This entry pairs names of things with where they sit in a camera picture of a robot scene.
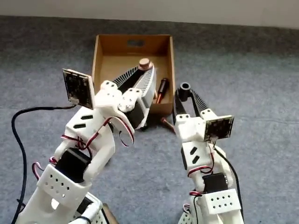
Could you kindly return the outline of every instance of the red and white wire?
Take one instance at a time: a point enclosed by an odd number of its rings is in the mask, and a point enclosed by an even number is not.
[[[209,144],[208,144],[208,146],[209,146],[209,149],[210,149],[210,155],[211,155],[211,160],[212,160],[212,167],[204,165],[204,166],[199,166],[199,167],[190,169],[189,172],[188,172],[188,177],[192,173],[194,173],[196,171],[199,171],[199,170],[200,170],[201,173],[204,173],[204,174],[209,174],[209,173],[211,173],[213,171],[214,165],[215,165],[215,159],[214,159],[213,152],[212,152],[211,147],[210,147]]]
[[[188,211],[190,209],[190,204],[183,204],[183,211],[184,213],[190,214],[190,212]]]
[[[32,166],[31,166],[32,172],[33,172],[34,176],[37,178],[37,180],[39,180],[40,175],[38,174],[36,167],[38,167],[41,171],[44,171],[44,169],[42,168],[42,166],[39,162],[32,163]]]
[[[57,164],[57,160],[54,158],[54,156],[50,157],[49,158],[49,162],[53,165],[56,165]]]
[[[61,135],[61,137],[63,139],[67,139],[67,140],[73,140],[73,141],[76,141],[77,142],[77,145],[80,146],[80,149],[81,150],[84,150],[84,149],[88,149],[88,147],[90,146],[90,144],[92,143],[92,141],[99,135],[99,131],[100,129],[107,125],[109,123],[109,121],[112,119],[112,118],[115,118],[117,119],[119,122],[121,122],[121,124],[125,127],[126,131],[129,133],[130,135],[130,138],[131,138],[131,141],[132,141],[132,144],[134,144],[134,136],[133,136],[133,133],[131,132],[129,126],[119,117],[108,117],[104,122],[103,124],[99,127],[99,129],[97,130],[97,132],[95,134],[92,135],[92,137],[86,142],[84,143],[81,139],[76,139],[76,138],[73,138],[73,137],[70,137],[70,136],[67,136],[65,134]],[[121,142],[124,146],[128,147],[128,145],[126,145],[124,143],[124,141],[121,139]]]
[[[190,196],[198,196],[198,195],[202,195],[202,193],[197,192],[197,191],[195,191],[195,190],[192,190],[192,191],[189,192],[189,195],[190,195]]]

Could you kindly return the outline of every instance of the cylindrical object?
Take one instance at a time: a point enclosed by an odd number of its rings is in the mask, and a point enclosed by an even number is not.
[[[178,89],[178,97],[182,102],[187,101],[188,97],[190,96],[190,84],[189,83],[181,83]]]
[[[169,123],[166,118],[161,118],[161,122],[175,133],[174,126]]]
[[[153,67],[153,63],[148,58],[140,59],[138,66],[140,70],[148,70],[151,67]]]
[[[164,97],[167,89],[169,88],[169,80],[167,78],[163,78],[161,80],[159,89],[158,89],[158,98],[156,101],[156,104],[159,104],[162,100],[162,98]]]

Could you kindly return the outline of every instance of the black cable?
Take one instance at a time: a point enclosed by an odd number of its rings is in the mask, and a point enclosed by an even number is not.
[[[27,108],[27,109],[23,109],[18,111],[13,118],[11,119],[11,128],[13,130],[13,134],[15,139],[17,140],[20,148],[21,148],[21,152],[22,152],[22,156],[23,156],[23,183],[22,183],[22,189],[21,189],[21,195],[20,195],[20,199],[19,199],[19,204],[18,207],[15,211],[14,214],[14,218],[11,222],[11,224],[15,224],[18,218],[18,215],[21,211],[21,207],[23,205],[23,201],[24,201],[24,196],[25,196],[25,189],[26,189],[26,180],[27,180],[27,157],[26,157],[26,152],[25,152],[25,148],[23,146],[23,143],[21,142],[21,139],[15,129],[15,120],[16,118],[24,113],[28,113],[28,112],[32,112],[32,111],[39,111],[39,110],[47,110],[47,111],[52,111],[52,110],[65,110],[65,109],[71,109],[74,108],[76,105],[72,105],[72,106],[66,106],[66,107],[51,107],[51,106],[40,106],[40,107],[31,107],[31,108]]]
[[[85,217],[85,216],[78,216],[76,219],[78,219],[78,218],[84,219],[84,220],[86,220],[89,224],[92,224],[91,220],[90,220],[89,218]]]
[[[238,198],[239,198],[239,201],[240,201],[240,206],[241,206],[241,215],[242,215],[242,218],[244,220],[244,215],[243,215],[243,205],[242,205],[242,198],[241,198],[241,192],[240,192],[240,185],[239,185],[239,178],[238,178],[238,175],[233,167],[233,165],[230,163],[230,161],[228,161],[228,159],[221,153],[219,152],[216,147],[214,147],[214,150],[219,154],[219,156],[221,158],[223,158],[225,160],[225,162],[228,163],[229,167],[232,169],[234,175],[235,175],[235,182],[236,182],[236,185],[237,185],[237,193],[238,193]]]
[[[197,195],[193,199],[193,204],[194,204],[194,209],[195,209],[195,214],[196,214],[196,224],[198,224],[198,216],[197,216],[197,210],[196,210],[196,205],[195,205],[195,199],[199,196],[201,196],[201,195]]]

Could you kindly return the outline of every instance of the circuit board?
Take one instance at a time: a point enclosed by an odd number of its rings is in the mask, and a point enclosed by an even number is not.
[[[207,120],[204,141],[210,141],[213,137],[216,137],[217,139],[229,138],[233,127],[233,122],[233,116]]]
[[[93,109],[94,90],[91,77],[70,69],[62,71],[69,101]]]

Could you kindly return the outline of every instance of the perforated bracket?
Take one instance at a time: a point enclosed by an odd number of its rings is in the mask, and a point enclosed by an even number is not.
[[[60,204],[74,208],[80,205],[91,183],[87,185],[75,183],[49,164],[37,182],[37,186]]]
[[[216,215],[234,210],[240,210],[240,202],[235,189],[203,194],[197,201],[203,214]]]

